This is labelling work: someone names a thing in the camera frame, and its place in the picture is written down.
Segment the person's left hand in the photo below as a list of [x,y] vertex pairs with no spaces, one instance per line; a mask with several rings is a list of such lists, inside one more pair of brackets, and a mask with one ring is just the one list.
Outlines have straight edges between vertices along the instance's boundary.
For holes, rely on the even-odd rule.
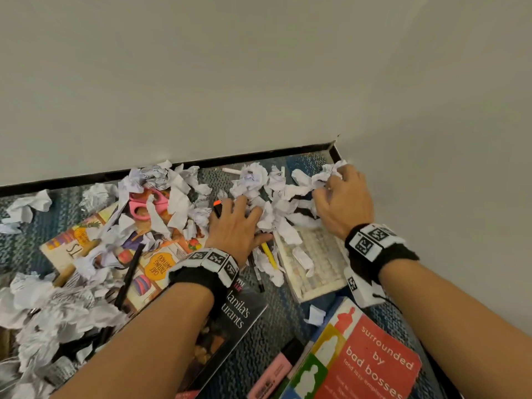
[[209,234],[205,247],[217,248],[231,255],[240,269],[245,268],[252,250],[250,243],[263,210],[256,206],[245,218],[235,215],[235,200],[222,201],[222,216],[214,234]]

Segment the person's right hand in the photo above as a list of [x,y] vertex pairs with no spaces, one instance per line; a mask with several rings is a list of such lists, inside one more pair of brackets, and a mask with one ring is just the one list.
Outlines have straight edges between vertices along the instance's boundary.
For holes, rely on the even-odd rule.
[[318,189],[332,189],[330,199],[330,216],[319,216],[325,228],[345,241],[349,232],[363,223],[374,223],[374,202],[364,174],[352,164],[338,169],[343,179],[332,175],[325,187]]

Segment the white paper ball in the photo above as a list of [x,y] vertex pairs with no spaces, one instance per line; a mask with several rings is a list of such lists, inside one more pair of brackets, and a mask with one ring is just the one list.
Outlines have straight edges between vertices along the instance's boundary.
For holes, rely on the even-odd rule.
[[327,181],[332,175],[343,179],[342,174],[338,172],[338,169],[346,164],[347,161],[345,160],[340,160],[334,164],[324,164],[321,172],[311,176],[312,190],[325,187]]

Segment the yellow pen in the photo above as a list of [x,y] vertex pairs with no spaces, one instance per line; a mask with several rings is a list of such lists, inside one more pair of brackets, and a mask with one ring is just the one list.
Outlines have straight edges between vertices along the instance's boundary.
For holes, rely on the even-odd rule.
[[266,242],[263,242],[261,244],[261,248],[262,248],[264,254],[267,256],[268,261],[272,265],[272,267],[274,269],[278,270],[279,268],[278,268],[277,262],[275,260],[275,257],[273,255],[273,253],[272,253],[272,250],[269,248],[268,244]]

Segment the thin black pen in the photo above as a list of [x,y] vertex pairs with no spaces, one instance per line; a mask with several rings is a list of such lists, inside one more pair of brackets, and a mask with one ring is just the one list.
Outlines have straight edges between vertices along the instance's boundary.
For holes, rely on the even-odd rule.
[[256,265],[253,252],[251,252],[251,254],[248,256],[248,264],[249,264],[249,268],[252,269],[252,271],[253,271],[253,273],[255,275],[255,278],[256,278],[256,281],[257,281],[257,284],[258,284],[258,288],[259,288],[259,292],[260,293],[264,293],[265,292],[264,283],[262,281],[261,272],[260,272],[259,268]]

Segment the black left wristband with markers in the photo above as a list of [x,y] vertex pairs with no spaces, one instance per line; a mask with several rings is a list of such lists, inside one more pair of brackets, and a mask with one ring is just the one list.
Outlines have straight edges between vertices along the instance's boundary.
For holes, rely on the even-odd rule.
[[214,296],[212,311],[215,311],[222,308],[238,276],[239,267],[231,255],[217,248],[201,248],[170,268],[165,281],[167,288],[184,282],[209,289]]

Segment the black wristband with markers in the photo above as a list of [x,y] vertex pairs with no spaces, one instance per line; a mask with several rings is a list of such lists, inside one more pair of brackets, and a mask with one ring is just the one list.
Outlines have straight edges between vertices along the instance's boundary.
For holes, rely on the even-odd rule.
[[222,308],[238,276],[239,267],[231,255],[217,248],[201,248],[170,268],[165,281],[167,288],[184,282],[209,289],[214,296],[212,311],[215,311]]
[[365,282],[381,285],[379,274],[385,265],[395,260],[419,261],[405,240],[390,228],[376,223],[363,223],[347,235],[344,246],[351,270]]

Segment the white keyboard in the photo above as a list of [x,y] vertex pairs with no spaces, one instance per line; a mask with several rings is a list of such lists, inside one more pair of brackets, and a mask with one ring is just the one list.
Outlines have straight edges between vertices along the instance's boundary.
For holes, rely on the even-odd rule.
[[[279,260],[294,301],[300,304],[346,287],[344,268],[347,261],[341,241],[324,228],[296,227],[296,230],[302,239],[300,245],[289,245],[274,232]],[[307,275],[308,270],[295,259],[293,250],[298,247],[312,260],[312,275]]]

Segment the colourful illustrated magazine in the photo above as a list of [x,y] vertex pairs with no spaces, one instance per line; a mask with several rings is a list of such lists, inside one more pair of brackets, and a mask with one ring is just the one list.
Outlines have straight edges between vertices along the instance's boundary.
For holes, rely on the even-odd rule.
[[[74,259],[83,254],[86,247],[91,246],[91,237],[98,235],[117,207],[118,203],[113,203],[91,215],[42,244],[40,251],[58,272],[63,273]],[[124,279],[129,263],[138,245],[143,242],[146,233],[149,232],[153,236],[156,244],[140,256],[124,299],[122,310],[130,317],[136,315],[166,288],[165,276],[167,271],[188,254],[202,248],[206,240],[201,227],[196,227],[196,237],[189,240],[186,240],[179,230],[170,227],[172,240],[168,241],[164,239],[163,235],[156,234],[150,228],[150,221],[135,220],[135,224],[134,232],[113,251],[115,258],[122,265],[122,268],[112,270],[112,275],[116,279]]]

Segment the black glossy book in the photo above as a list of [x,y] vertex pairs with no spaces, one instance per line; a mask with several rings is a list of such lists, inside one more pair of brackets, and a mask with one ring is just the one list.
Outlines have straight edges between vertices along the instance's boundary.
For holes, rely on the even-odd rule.
[[203,322],[175,399],[195,399],[267,307],[264,295],[238,277],[220,311]]

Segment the long black pen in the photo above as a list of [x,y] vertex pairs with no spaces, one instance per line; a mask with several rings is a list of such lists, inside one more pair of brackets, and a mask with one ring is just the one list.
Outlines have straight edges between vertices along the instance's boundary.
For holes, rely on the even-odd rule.
[[132,260],[129,262],[127,273],[125,274],[124,279],[123,279],[123,285],[121,286],[121,288],[118,291],[118,294],[116,295],[116,299],[114,301],[114,306],[119,311],[122,310],[123,303],[124,303],[124,301],[126,299],[128,290],[129,290],[129,288],[131,286],[131,283],[132,283],[132,280],[134,278],[135,271],[136,271],[136,268],[138,266],[140,257],[141,257],[141,255],[143,253],[144,247],[145,247],[145,244],[143,244],[143,243],[140,243],[138,245],[138,247],[137,247],[137,249],[135,251],[135,254],[133,255]]

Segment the pink highlighter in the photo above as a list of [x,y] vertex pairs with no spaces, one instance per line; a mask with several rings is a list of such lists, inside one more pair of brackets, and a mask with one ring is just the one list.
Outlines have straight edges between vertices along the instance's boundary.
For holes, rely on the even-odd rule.
[[287,380],[289,373],[295,369],[304,349],[305,345],[298,338],[292,338],[259,377],[246,399],[270,399],[277,388]]

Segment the red paperback book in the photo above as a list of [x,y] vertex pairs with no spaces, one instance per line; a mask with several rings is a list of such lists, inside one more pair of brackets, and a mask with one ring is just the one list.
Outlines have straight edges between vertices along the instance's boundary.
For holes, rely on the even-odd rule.
[[420,370],[415,351],[341,297],[279,399],[408,399]]

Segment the pile of crumpled paper scraps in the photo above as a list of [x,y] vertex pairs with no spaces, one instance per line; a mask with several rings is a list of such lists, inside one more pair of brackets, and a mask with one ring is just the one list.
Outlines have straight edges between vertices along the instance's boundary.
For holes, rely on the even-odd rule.
[[[44,376],[45,368],[61,343],[74,341],[92,328],[121,327],[126,322],[123,310],[114,301],[123,280],[112,275],[114,268],[122,268],[113,251],[121,246],[136,228],[135,219],[129,213],[129,193],[142,193],[154,188],[169,193],[168,209],[157,214],[153,196],[147,200],[150,228],[165,240],[172,240],[177,229],[186,240],[196,237],[196,227],[207,232],[209,225],[209,196],[212,189],[206,183],[198,183],[198,167],[175,170],[166,161],[143,169],[133,168],[115,185],[98,184],[94,196],[84,201],[95,202],[108,192],[117,198],[118,207],[110,220],[91,237],[86,247],[72,264],[54,280],[51,276],[36,273],[17,273],[9,287],[0,289],[0,327],[19,330],[16,336],[19,377],[7,383],[7,393],[0,389],[0,399],[48,399],[52,377]],[[148,232],[142,242],[144,252],[156,244]]]

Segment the black marker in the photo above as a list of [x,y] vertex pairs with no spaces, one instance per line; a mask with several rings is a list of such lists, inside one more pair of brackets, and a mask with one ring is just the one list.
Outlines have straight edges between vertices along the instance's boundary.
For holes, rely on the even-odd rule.
[[82,337],[74,341],[61,343],[59,349],[52,358],[52,363],[61,357],[68,358],[71,362],[76,360],[76,355],[83,349],[92,347],[88,358],[94,356],[105,344],[111,339],[113,334],[118,331],[118,327],[92,328],[85,332]]

